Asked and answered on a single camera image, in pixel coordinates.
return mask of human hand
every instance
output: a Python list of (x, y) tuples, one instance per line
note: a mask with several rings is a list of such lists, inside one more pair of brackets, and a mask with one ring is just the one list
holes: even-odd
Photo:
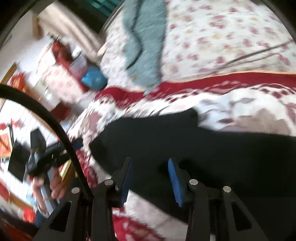
[[(53, 199), (62, 199), (66, 194), (66, 188), (63, 186), (62, 177), (59, 174), (59, 169), (53, 169), (54, 178), (50, 182), (50, 189), (52, 190), (52, 198)], [(36, 197), (36, 201), (39, 204), (42, 212), (47, 213), (47, 208), (45, 205), (45, 200), (41, 195), (40, 187), (44, 185), (44, 179), (40, 177), (33, 178), (33, 194)]]

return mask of floral bedspread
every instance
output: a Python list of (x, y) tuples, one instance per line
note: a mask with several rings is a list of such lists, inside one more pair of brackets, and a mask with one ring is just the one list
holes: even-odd
[[(266, 6), (250, 0), (166, 0), (166, 4), (162, 80), (181, 82), (246, 70), (296, 71), (296, 44)], [(109, 87), (139, 91), (124, 67), (126, 39), (121, 11), (107, 30), (101, 69)]]
[[(107, 88), (97, 94), (68, 134), (83, 137), (84, 150), (78, 158), (90, 186), (94, 186), (109, 176), (92, 158), (89, 143), (110, 122), (120, 117), (140, 118), (194, 108), (199, 113), (199, 125), (205, 128), (295, 136), (295, 83), (293, 74), (245, 72), (184, 83), (164, 82), (147, 96), (143, 92)], [(186, 235), (184, 223), (133, 192), (120, 216), (146, 224), (166, 240), (184, 240)]]

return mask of metal screw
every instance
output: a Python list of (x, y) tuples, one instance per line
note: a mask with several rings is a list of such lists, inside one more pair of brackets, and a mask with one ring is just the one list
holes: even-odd
[(223, 187), (224, 192), (231, 192), (231, 188), (229, 186)]
[(111, 179), (107, 179), (106, 181), (105, 181), (105, 185), (106, 186), (110, 186), (110, 185), (112, 185), (113, 184), (113, 181), (111, 180)]
[(198, 184), (198, 181), (195, 180), (195, 179), (191, 179), (191, 180), (189, 181), (189, 183), (190, 183), (191, 185), (195, 186), (195, 185)]
[(76, 193), (79, 193), (79, 192), (80, 192), (80, 189), (79, 189), (79, 188), (73, 188), (73, 189), (71, 190), (71, 192), (72, 192), (73, 194), (76, 194)]

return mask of blue-gray towel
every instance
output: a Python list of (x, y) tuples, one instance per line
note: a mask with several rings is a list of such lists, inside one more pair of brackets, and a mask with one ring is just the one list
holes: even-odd
[(161, 83), (160, 66), (166, 30), (163, 0), (125, 0), (123, 22), (126, 69), (132, 81), (151, 91)]

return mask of wall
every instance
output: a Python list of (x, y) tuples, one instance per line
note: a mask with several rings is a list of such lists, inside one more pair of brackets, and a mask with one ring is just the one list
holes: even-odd
[(15, 25), (12, 38), (0, 50), (0, 80), (14, 62), (19, 62), (22, 70), (35, 69), (39, 53), (50, 43), (49, 37), (36, 40), (32, 35), (32, 12), (25, 14)]

